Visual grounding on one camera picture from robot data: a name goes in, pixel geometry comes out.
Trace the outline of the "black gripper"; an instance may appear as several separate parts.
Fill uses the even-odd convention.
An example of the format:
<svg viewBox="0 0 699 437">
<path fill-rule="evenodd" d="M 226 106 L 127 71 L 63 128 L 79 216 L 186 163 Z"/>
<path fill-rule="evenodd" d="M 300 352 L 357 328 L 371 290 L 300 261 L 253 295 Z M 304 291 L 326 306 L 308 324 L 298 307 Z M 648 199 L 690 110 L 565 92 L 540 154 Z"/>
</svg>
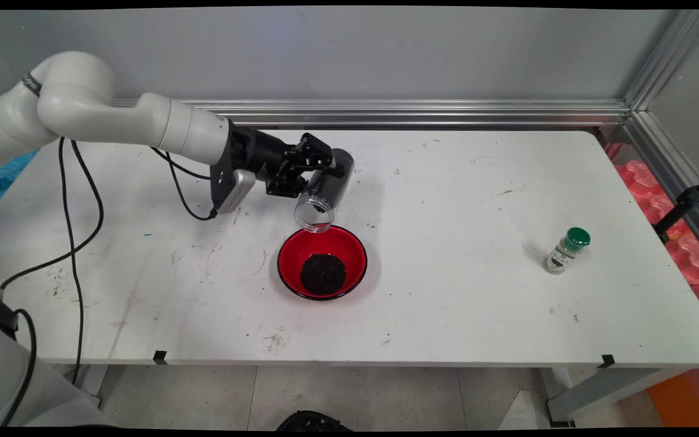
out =
<svg viewBox="0 0 699 437">
<path fill-rule="evenodd" d="M 308 182 L 302 176 L 344 177 L 345 166 L 338 162 L 338 149 L 331 149 L 311 133 L 305 133 L 296 144 L 248 127 L 232 127 L 230 131 L 231 165 L 235 182 L 245 180 L 242 172 L 250 172 L 266 183 L 266 193 L 279 197 L 299 197 Z"/>
</svg>

